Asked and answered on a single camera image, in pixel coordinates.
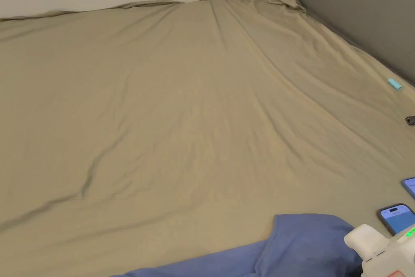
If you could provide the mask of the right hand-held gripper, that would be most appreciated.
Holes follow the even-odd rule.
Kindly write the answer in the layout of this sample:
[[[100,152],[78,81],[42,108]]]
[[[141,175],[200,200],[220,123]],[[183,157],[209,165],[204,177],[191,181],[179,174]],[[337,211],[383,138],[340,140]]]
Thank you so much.
[[[392,238],[363,224],[344,237],[345,244],[362,259],[362,277],[413,277],[415,275],[415,227]]]

